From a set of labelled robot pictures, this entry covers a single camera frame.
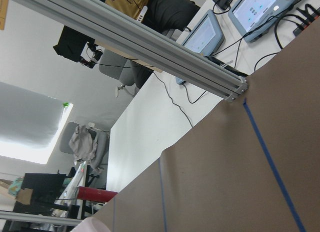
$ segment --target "tablet screen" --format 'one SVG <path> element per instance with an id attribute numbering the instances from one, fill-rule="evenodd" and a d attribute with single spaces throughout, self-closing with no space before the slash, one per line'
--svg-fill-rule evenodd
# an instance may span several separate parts
<path id="1" fill-rule="evenodd" d="M 200 53 L 215 35 L 214 27 L 207 16 L 183 46 L 195 53 Z"/>
<path id="2" fill-rule="evenodd" d="M 233 10 L 246 32 L 248 32 L 276 0 L 242 0 Z"/>

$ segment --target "white tabletop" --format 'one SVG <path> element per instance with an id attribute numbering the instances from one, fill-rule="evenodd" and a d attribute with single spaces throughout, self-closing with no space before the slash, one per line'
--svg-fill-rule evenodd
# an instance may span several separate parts
<path id="1" fill-rule="evenodd" d="M 320 0 L 304 0 L 300 7 L 305 3 L 310 3 L 316 8 L 320 6 Z M 213 8 L 213 5 L 212 0 L 207 0 L 189 24 L 189 28 L 192 29 L 207 10 Z M 217 15 L 217 19 L 225 36 L 225 42 L 220 47 L 220 51 L 241 36 L 227 14 Z M 278 35 L 283 46 L 294 39 L 292 31 L 295 28 L 296 25 L 289 22 L 280 24 Z M 181 43 L 187 35 L 188 33 L 184 32 L 177 42 Z M 235 60 L 237 48 L 232 46 L 216 57 L 224 62 Z M 251 74 L 254 72 L 256 62 L 262 56 L 279 51 L 272 27 L 268 34 L 256 42 L 242 41 L 236 68 Z M 271 58 L 272 56 L 262 60 L 258 68 Z M 176 84 L 174 76 L 166 72 L 156 74 L 166 83 L 174 102 L 182 107 L 193 125 L 201 121 L 221 101 L 220 97 L 206 92 L 197 103 L 190 104 L 185 88 Z M 203 92 L 203 89 L 192 84 L 186 83 L 186 86 L 192 101 Z M 171 103 L 164 85 L 155 75 L 152 75 L 111 129 L 107 190 L 122 190 L 157 160 L 163 150 L 175 144 L 190 129 L 191 126 L 186 117 L 177 106 Z"/>

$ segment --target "person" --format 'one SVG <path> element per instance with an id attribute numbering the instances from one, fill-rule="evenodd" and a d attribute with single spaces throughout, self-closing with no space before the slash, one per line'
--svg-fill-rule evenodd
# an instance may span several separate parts
<path id="1" fill-rule="evenodd" d="M 190 0 L 105 0 L 105 3 L 133 19 L 147 6 L 142 23 L 159 33 L 169 29 L 183 31 L 200 9 Z"/>

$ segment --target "tablet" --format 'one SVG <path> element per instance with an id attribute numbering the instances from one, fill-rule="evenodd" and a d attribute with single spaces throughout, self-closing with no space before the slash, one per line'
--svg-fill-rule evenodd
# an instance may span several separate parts
<path id="1" fill-rule="evenodd" d="M 216 16 L 212 10 L 208 10 L 182 42 L 182 46 L 203 56 L 209 56 L 218 50 L 224 40 L 225 37 Z M 176 83 L 184 82 L 176 78 Z"/>
<path id="2" fill-rule="evenodd" d="M 241 36 L 255 30 L 267 21 L 272 15 L 277 15 L 287 9 L 296 0 L 238 0 L 228 12 L 234 26 Z M 268 28 L 276 21 L 271 19 L 261 28 L 244 38 L 247 42 L 253 42 L 268 32 Z"/>

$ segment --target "blue tape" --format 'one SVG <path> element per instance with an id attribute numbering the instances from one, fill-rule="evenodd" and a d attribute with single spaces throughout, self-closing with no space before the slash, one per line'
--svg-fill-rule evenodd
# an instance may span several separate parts
<path id="1" fill-rule="evenodd" d="M 264 142 L 264 139 L 263 139 L 262 135 L 260 134 L 258 126 L 257 126 L 257 124 L 255 122 L 255 119 L 254 119 L 254 117 L 253 117 L 253 115 L 251 113 L 251 110 L 250 110 L 250 108 L 249 108 L 249 106 L 247 104 L 247 99 L 244 99 L 243 106 L 244 106 L 244 108 L 246 110 L 246 113 L 248 114 L 248 117 L 250 119 L 252 127 L 253 127 L 253 129 L 255 131 L 255 134 L 256 134 L 259 142 L 260 142 L 260 145 L 261 145 L 261 147 L 263 149 L 263 152 L 264 152 L 264 154 L 266 156 L 266 159 L 267 159 L 267 161 L 269 163 L 269 166 L 270 166 L 270 168 L 271 168 L 271 170 L 273 172 L 273 175 L 275 176 L 275 179 L 276 179 L 276 181 L 277 181 L 277 183 L 278 183 L 278 185 L 279 185 L 279 187 L 281 189 L 281 192 L 282 192 L 282 194 L 283 194 L 283 196 L 284 196 L 284 198 L 286 200 L 286 203 L 289 206 L 291 214 L 292 214 L 292 216 L 293 216 L 293 218 L 294 218 L 294 220 L 295 220 L 300 232 L 305 232 L 306 229 L 305 229 L 305 227 L 304 227 L 304 225 L 303 225 L 303 223 L 302 223 L 302 221 L 301 221 L 301 219 L 300 219 L 300 217 L 299 217 L 299 215 L 298 215 L 298 213 L 297 213 L 297 211 L 295 209 L 294 203 L 292 202 L 292 200 L 290 198 L 290 195 L 289 195 L 289 193 L 288 193 L 288 191 L 286 189 L 286 186 L 285 186 L 283 180 L 280 177 L 280 174 L 279 174 L 279 172 L 277 170 L 277 167 L 276 167 L 276 165 L 275 165 L 275 163 L 274 163 L 274 161 L 273 161 L 273 159 L 272 159 L 272 157 L 271 157 L 271 155 L 269 153 L 269 150 L 268 150 L 268 148 L 267 148 L 267 146 L 266 146 L 266 144 Z"/>
<path id="2" fill-rule="evenodd" d="M 159 164 L 159 172 L 160 172 L 160 186 L 161 186 L 161 199 L 162 199 L 162 212 L 163 212 L 163 225 L 164 225 L 164 232 L 168 232 L 167 227 L 167 215 L 166 215 L 166 204 L 165 204 L 165 194 L 164 194 L 164 184 L 162 181 L 162 171 L 161 171 L 161 165 L 160 165 L 160 158 L 158 159 Z"/>
<path id="3" fill-rule="evenodd" d="M 113 219 L 112 219 L 112 232 L 115 232 L 115 221 L 116 221 L 116 197 L 113 197 Z"/>

